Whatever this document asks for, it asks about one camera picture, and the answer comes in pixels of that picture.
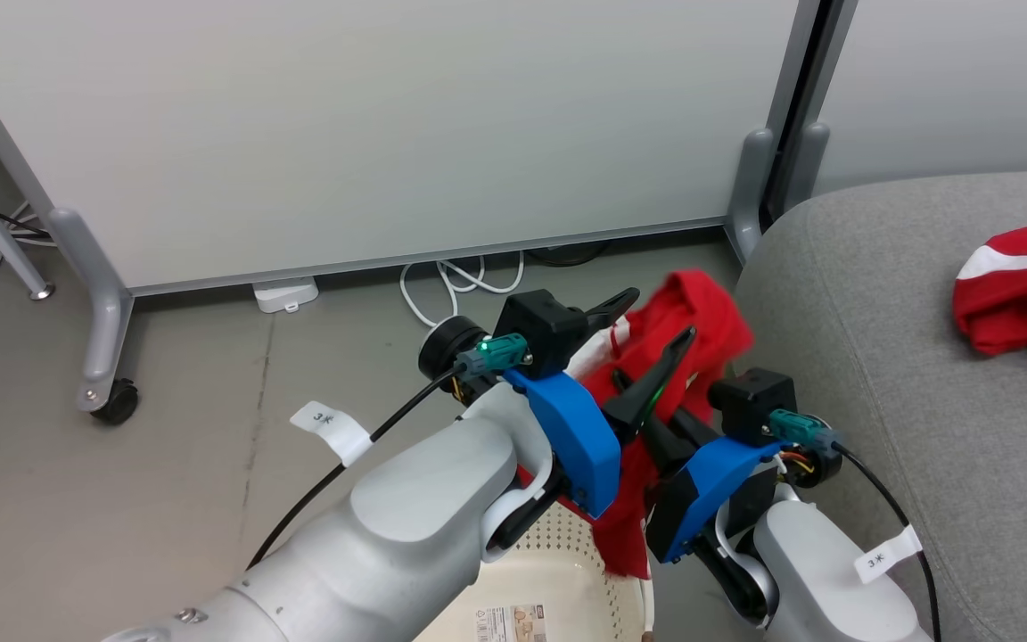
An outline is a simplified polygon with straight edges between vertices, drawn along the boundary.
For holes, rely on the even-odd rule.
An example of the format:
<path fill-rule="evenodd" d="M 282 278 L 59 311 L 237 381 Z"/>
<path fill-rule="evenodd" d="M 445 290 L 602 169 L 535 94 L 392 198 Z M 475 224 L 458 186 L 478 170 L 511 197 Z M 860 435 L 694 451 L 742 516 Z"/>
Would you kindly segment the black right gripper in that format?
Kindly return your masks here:
<path fill-rule="evenodd" d="M 638 381 L 633 381 L 622 369 L 612 370 L 615 395 L 604 403 L 604 418 L 613 431 L 643 428 L 645 450 L 653 466 L 657 470 L 680 470 L 661 486 L 645 527 L 645 543 L 656 561 L 674 561 L 685 556 L 700 532 L 702 491 L 692 468 L 686 464 L 705 444 L 721 436 L 692 412 L 674 412 L 669 420 L 653 416 L 656 403 L 696 335 L 695 326 L 678 333 L 661 351 L 661 357 Z"/>

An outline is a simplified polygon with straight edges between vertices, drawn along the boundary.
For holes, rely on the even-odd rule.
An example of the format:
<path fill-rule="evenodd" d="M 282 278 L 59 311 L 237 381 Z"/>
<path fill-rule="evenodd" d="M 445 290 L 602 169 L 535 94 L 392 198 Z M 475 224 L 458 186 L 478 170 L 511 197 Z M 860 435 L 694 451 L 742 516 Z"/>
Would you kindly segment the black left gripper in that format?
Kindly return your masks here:
<path fill-rule="evenodd" d="M 640 290 L 629 287 L 584 312 L 589 333 L 612 328 L 639 300 Z M 488 337 L 488 332 L 466 316 L 452 316 L 440 322 L 427 333 L 417 353 L 417 369 L 428 381 L 456 363 L 457 354 L 476 347 Z M 489 375 L 464 381 L 461 375 L 440 384 L 440 389 L 451 394 L 460 405 L 472 405 L 477 398 L 489 389 Z"/>

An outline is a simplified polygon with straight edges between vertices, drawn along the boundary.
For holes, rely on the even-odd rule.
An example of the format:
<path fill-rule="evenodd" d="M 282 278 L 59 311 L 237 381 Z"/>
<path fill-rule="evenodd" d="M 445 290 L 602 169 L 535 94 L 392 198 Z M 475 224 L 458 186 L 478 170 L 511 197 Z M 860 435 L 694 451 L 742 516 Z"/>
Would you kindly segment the plain red garment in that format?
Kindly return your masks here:
<path fill-rule="evenodd" d="M 728 361 L 751 345 L 752 336 L 726 290 L 700 271 L 671 274 L 640 310 L 627 312 L 622 322 L 596 333 L 592 338 L 594 361 L 587 373 L 563 371 L 582 383 L 604 415 L 604 403 L 615 395 L 611 375 L 622 369 L 633 381 L 661 357 L 661 351 L 688 326 L 695 326 L 696 338 L 664 393 L 653 416 L 669 420 L 674 412 L 692 412 L 708 423 L 711 406 L 708 389 L 724 374 Z M 640 431 L 613 431 L 622 447 L 620 488 L 600 519 L 584 513 L 594 533 L 594 544 L 604 561 L 604 569 L 621 577 L 648 580 L 649 572 L 643 519 L 653 506 L 648 492 L 661 479 L 680 470 L 657 470 L 653 466 Z"/>

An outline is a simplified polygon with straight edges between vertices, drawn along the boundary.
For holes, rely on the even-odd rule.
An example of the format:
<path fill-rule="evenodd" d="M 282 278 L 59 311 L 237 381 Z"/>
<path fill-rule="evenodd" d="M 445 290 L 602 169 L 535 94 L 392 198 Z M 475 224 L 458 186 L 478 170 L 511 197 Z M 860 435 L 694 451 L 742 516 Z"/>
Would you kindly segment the grey fabric sofa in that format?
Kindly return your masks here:
<path fill-rule="evenodd" d="M 945 642 L 1027 642 L 1027 352 L 987 357 L 952 292 L 1027 225 L 1027 172 L 900 180 L 800 203 L 746 260 L 754 344 L 908 513 Z"/>

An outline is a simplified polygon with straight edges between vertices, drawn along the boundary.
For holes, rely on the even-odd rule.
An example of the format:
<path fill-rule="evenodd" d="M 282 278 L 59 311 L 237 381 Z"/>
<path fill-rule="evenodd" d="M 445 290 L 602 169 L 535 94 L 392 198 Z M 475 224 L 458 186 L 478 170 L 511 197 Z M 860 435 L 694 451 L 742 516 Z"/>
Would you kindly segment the cream perforated laundry basket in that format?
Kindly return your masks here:
<path fill-rule="evenodd" d="M 608 573 L 587 521 L 555 504 L 415 642 L 653 642 L 653 584 Z"/>

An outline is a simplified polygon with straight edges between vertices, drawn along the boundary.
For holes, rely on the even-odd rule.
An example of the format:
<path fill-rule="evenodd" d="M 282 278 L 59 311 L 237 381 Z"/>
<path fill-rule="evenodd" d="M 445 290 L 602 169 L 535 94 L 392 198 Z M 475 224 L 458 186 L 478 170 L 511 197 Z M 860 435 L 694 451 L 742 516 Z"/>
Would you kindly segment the large white partition panel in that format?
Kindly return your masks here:
<path fill-rule="evenodd" d="M 721 219 L 809 0 L 0 0 L 0 123 L 139 292 Z"/>

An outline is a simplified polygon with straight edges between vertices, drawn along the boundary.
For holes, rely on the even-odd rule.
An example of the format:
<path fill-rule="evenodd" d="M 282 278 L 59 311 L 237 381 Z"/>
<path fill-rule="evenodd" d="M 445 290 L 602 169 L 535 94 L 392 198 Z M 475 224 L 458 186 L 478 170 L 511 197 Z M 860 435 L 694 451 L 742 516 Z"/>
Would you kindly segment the white power adapter box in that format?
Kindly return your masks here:
<path fill-rule="evenodd" d="M 254 300 L 262 313 L 294 313 L 319 295 L 313 276 L 294 277 L 252 284 Z"/>

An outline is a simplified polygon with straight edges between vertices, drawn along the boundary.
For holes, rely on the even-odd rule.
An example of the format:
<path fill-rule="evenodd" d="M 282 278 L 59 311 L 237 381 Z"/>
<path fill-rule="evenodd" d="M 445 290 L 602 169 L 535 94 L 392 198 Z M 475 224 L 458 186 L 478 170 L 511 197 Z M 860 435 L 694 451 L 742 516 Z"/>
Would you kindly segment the narrow white partition panel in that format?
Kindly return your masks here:
<path fill-rule="evenodd" d="M 1027 171 L 1027 0 L 847 0 L 811 192 Z"/>

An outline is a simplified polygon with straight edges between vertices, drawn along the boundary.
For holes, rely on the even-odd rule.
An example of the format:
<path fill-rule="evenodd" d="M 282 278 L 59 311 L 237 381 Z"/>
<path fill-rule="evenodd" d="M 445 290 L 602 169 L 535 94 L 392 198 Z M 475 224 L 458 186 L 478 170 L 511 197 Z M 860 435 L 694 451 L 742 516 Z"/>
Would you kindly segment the black caster wheel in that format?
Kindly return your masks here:
<path fill-rule="evenodd" d="M 137 410 L 140 393 L 129 378 L 119 378 L 111 383 L 109 399 L 98 409 L 90 411 L 97 422 L 107 426 L 125 423 Z"/>

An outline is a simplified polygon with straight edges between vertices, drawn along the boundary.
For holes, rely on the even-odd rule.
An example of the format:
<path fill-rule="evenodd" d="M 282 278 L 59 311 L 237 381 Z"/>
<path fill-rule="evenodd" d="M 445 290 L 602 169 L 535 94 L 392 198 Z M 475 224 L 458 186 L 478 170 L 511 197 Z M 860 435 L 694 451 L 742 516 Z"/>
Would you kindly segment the grey partition foot with caster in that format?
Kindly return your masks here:
<path fill-rule="evenodd" d="M 54 207 L 45 222 L 62 256 L 85 285 L 90 300 L 91 322 L 77 393 L 78 409 L 90 414 L 109 399 L 111 383 L 122 378 L 118 376 L 119 357 L 134 297 L 76 211 Z"/>

